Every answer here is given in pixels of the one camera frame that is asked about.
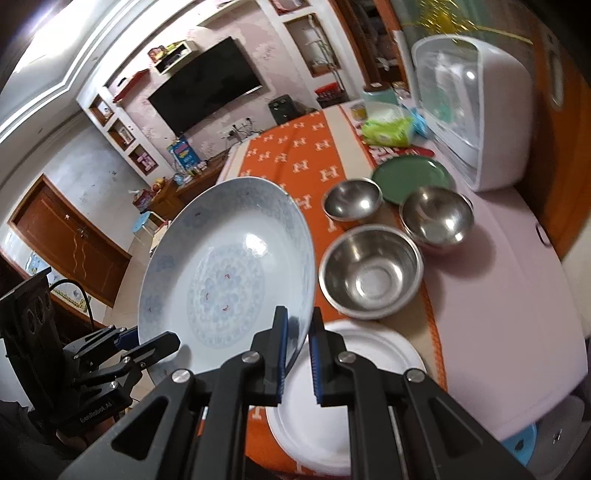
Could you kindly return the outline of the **large white plate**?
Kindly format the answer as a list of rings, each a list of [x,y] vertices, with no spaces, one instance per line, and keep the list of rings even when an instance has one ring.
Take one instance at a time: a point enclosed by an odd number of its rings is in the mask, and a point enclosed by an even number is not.
[[[325,328],[342,335],[349,351],[369,359],[377,368],[398,374],[410,368],[425,368],[411,342],[385,326],[342,319],[329,322]],[[349,476],[348,412],[345,406],[318,405],[312,388],[308,346],[301,349],[287,375],[283,402],[266,409],[266,421],[274,440],[294,463],[290,471]]]

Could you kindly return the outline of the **blue patterned porcelain plate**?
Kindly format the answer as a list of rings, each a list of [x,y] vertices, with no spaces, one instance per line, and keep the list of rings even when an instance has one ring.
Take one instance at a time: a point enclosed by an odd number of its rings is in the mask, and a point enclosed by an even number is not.
[[[296,201],[269,180],[230,179],[209,188],[172,221],[145,271],[138,337],[169,331],[179,349],[149,367],[158,384],[174,370],[213,370],[245,352],[287,309],[291,368],[315,304],[315,251]]]

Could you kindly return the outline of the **large steel bowl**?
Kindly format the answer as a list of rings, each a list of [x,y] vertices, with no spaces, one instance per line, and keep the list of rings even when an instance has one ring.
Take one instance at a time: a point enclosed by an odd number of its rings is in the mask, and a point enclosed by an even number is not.
[[[318,284],[335,310],[353,319],[380,320],[415,298],[423,275],[422,253],[407,234],[370,224],[342,234],[325,250]]]

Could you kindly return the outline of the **orange H-pattern blanket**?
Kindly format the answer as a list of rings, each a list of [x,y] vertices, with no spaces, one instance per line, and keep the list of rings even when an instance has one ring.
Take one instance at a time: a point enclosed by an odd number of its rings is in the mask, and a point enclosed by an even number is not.
[[[322,196],[343,180],[369,178],[376,167],[345,104],[287,122],[233,148],[221,180],[256,176],[280,185],[304,213],[319,260],[344,231],[325,216]],[[384,324],[410,340],[430,375],[446,387],[443,348],[427,287]]]

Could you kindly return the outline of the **light blue stool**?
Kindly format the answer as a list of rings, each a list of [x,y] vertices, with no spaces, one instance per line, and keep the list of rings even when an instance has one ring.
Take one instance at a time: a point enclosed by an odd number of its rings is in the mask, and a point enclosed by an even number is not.
[[[141,232],[146,232],[150,237],[154,237],[157,230],[166,223],[166,220],[157,213],[147,210],[141,213],[134,223],[131,232],[138,239]]]

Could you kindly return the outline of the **wooden TV cabinet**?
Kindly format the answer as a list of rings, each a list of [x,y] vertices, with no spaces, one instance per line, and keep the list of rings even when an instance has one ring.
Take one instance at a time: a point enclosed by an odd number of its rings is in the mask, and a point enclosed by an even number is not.
[[[182,186],[177,185],[173,180],[167,181],[152,199],[146,211],[152,211],[164,220],[173,220],[194,198],[216,183],[227,159],[228,152],[212,157],[204,172],[193,176]]]

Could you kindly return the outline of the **medium steel bowl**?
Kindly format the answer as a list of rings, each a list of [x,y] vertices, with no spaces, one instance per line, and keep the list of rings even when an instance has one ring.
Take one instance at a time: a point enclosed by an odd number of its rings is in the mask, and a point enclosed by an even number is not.
[[[367,178],[339,182],[322,198],[325,216],[342,227],[370,223],[384,203],[381,188]]]

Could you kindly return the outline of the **small steel bowl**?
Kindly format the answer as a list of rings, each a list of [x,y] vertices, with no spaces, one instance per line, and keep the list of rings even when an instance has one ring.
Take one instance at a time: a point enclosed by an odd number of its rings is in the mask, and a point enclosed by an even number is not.
[[[447,254],[457,249],[475,226],[472,202],[455,191],[420,187],[399,207],[405,232],[423,250]]]

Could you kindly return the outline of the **blue poster board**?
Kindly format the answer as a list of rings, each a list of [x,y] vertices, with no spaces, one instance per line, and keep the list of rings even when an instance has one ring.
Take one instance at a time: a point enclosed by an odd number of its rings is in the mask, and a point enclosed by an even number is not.
[[[186,172],[194,171],[201,162],[197,153],[195,153],[184,136],[177,137],[171,144],[169,144],[167,151],[173,156],[176,163]]]

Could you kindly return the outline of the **green plate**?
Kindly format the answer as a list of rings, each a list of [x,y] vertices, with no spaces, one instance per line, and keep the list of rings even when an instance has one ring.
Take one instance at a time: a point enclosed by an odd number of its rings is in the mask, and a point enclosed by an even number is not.
[[[442,163],[415,155],[387,160],[375,169],[372,180],[380,187],[384,199],[395,205],[403,203],[421,187],[455,188],[452,175]]]

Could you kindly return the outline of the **green tissue pack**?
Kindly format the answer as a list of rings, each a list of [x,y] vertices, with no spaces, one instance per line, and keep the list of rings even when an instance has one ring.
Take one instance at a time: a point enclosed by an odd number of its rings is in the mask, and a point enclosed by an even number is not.
[[[412,145],[415,134],[414,122],[410,117],[392,122],[368,120],[362,126],[362,136],[374,146],[406,148]]]

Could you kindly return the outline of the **red basket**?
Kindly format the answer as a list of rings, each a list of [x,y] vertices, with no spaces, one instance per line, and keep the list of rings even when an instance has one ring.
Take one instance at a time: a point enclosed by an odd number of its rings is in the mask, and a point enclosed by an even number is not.
[[[344,93],[344,91],[342,90],[341,85],[339,85],[338,82],[325,84],[315,89],[315,94],[317,95],[317,98],[322,101],[335,99],[336,97],[341,96],[342,93]]]

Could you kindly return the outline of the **mint green canister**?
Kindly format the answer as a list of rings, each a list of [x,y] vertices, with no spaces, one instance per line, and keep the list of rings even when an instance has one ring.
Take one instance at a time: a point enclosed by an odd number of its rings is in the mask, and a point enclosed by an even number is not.
[[[379,82],[363,86],[363,101],[398,105],[399,100],[390,84]]]

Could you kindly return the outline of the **black television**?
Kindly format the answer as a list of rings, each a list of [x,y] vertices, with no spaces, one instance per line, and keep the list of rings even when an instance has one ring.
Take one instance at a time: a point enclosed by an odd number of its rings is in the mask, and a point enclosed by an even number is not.
[[[149,104],[176,136],[263,84],[235,39],[228,37],[197,55],[149,97]]]

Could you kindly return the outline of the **white dish cabinet box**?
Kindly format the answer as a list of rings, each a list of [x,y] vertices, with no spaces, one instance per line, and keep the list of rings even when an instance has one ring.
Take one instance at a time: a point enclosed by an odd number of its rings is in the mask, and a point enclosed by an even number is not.
[[[468,186],[486,192],[523,177],[534,85],[508,52],[473,37],[435,35],[412,48],[427,126]]]

